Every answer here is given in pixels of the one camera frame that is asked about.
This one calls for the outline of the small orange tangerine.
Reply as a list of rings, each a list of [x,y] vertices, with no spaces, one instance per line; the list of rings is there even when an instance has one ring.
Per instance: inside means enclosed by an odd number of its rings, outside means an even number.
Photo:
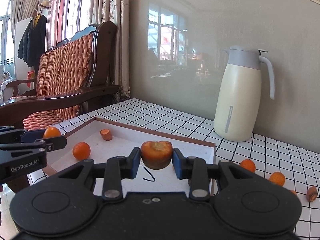
[[[59,136],[61,136],[61,132],[58,128],[56,128],[54,126],[49,126],[43,134],[44,139],[59,137]]]

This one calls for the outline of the large orange fruit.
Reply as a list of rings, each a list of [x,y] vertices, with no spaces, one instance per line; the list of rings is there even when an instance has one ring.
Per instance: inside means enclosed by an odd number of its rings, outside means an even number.
[[[89,158],[91,148],[86,142],[79,142],[73,147],[72,154],[76,160],[85,160]]]

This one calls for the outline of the carrot piece large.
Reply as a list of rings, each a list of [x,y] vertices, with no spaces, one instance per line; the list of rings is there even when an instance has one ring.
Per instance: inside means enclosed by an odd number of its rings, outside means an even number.
[[[172,159],[173,146],[169,141],[146,141],[140,147],[140,156],[146,167],[160,170]]]

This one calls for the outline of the brown-rimmed white cardboard tray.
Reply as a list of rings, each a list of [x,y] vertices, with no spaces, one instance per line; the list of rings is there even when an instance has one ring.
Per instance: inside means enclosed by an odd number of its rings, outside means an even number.
[[[105,141],[100,131],[109,129],[113,139]],[[185,157],[199,157],[208,164],[215,163],[215,144],[195,139],[180,137],[145,128],[130,126],[118,122],[93,118],[65,134],[65,148],[47,154],[47,166],[44,172],[51,176],[76,164],[72,149],[79,142],[86,142],[91,148],[90,158],[95,163],[105,163],[108,159],[119,155],[128,156],[133,148],[140,147],[145,141],[169,141],[178,148]],[[176,177],[174,167],[169,164],[162,170],[151,170],[140,163],[134,180],[122,180],[123,193],[128,192],[189,192],[186,179]]]

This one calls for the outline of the carrot chunk in tray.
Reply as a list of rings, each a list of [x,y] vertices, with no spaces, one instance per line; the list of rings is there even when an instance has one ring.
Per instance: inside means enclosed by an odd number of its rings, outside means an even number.
[[[100,131],[100,135],[105,141],[110,141],[113,139],[112,132],[109,129],[102,129]]]

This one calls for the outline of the tangerine on table left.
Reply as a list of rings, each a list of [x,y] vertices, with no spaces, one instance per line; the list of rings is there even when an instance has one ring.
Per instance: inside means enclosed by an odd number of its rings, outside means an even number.
[[[244,159],[241,163],[240,166],[242,168],[245,168],[246,170],[254,173],[256,171],[256,166],[255,163],[251,159]]]

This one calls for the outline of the tangerine on table middle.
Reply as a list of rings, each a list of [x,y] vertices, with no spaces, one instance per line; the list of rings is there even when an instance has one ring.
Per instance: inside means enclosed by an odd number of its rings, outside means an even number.
[[[279,186],[284,186],[285,180],[286,178],[281,172],[274,172],[269,177],[270,182],[275,183]]]

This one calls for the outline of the orange quilted sofa cushion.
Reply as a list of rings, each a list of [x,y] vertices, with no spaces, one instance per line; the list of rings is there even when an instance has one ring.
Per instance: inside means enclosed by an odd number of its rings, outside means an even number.
[[[40,58],[34,95],[18,96],[33,99],[37,96],[54,96],[82,88],[93,64],[93,33],[89,33],[66,45],[53,49]],[[77,116],[80,105],[68,108],[35,112],[23,119],[27,130],[44,129]]]

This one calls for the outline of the cream thermos jug grey lid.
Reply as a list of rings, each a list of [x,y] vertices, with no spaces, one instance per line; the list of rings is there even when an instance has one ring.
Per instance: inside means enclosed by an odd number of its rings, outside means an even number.
[[[250,138],[261,99],[261,64],[267,66],[270,98],[275,98],[272,63],[264,49],[231,46],[226,49],[228,62],[222,77],[214,118],[214,131],[223,139],[243,142]]]

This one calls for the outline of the dark jacket hanging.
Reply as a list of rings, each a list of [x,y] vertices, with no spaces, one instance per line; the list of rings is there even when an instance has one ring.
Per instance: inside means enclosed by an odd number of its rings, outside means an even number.
[[[44,15],[33,17],[20,40],[17,57],[23,59],[28,67],[39,72],[40,57],[44,53],[47,18]]]

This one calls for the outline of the white checkered tablecloth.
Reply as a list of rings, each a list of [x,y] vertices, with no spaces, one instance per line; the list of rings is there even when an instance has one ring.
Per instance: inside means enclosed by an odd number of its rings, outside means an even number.
[[[252,159],[256,173],[264,178],[281,172],[286,178],[285,187],[295,191],[302,203],[302,214],[295,233],[301,239],[319,239],[319,199],[313,202],[306,199],[310,187],[319,187],[319,153],[255,133],[244,142],[231,142],[215,133],[214,122],[210,119],[138,99],[103,107],[56,124],[56,127],[66,134],[92,117],[213,142],[218,159],[235,163]]]

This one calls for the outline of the carrot chunk on table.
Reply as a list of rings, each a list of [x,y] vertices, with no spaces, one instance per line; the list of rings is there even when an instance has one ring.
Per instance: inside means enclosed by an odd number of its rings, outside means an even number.
[[[317,197],[318,197],[317,187],[311,186],[310,188],[308,188],[308,191],[306,194],[306,198],[308,202],[314,202],[317,199]]]

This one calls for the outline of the dark wooden sofa chair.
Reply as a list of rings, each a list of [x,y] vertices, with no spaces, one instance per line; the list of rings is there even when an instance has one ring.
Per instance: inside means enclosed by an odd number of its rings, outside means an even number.
[[[40,57],[35,78],[8,83],[12,98],[1,103],[1,144],[28,143],[28,130],[45,129],[106,105],[119,90],[111,82],[117,26],[92,24]],[[33,83],[18,94],[18,85]]]

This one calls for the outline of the straw hat on rack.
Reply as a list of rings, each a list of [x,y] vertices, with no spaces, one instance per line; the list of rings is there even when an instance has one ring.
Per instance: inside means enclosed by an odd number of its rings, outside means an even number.
[[[50,1],[49,0],[43,0],[40,4],[39,7],[42,7],[44,9],[49,9]]]

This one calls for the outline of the beige patterned curtain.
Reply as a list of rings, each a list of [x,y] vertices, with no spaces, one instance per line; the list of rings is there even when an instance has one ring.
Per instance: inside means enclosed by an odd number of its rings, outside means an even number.
[[[113,40],[117,32],[117,26],[113,22],[104,22],[102,24],[91,24],[82,31],[77,31],[73,37],[68,40],[64,39],[57,45],[51,47],[43,54],[66,45],[68,42],[75,41],[89,33],[93,33],[92,50],[93,50],[93,64],[92,70],[89,74],[86,84],[69,93],[54,95],[54,96],[37,96],[32,101],[43,103],[48,100],[58,100],[60,106],[75,106],[79,103],[91,100],[92,98],[100,97],[103,94],[115,94],[119,90],[118,85],[113,85],[109,81],[111,75],[111,59],[113,57],[114,49]],[[14,93],[14,97],[34,95],[36,89],[25,92],[22,95]]]

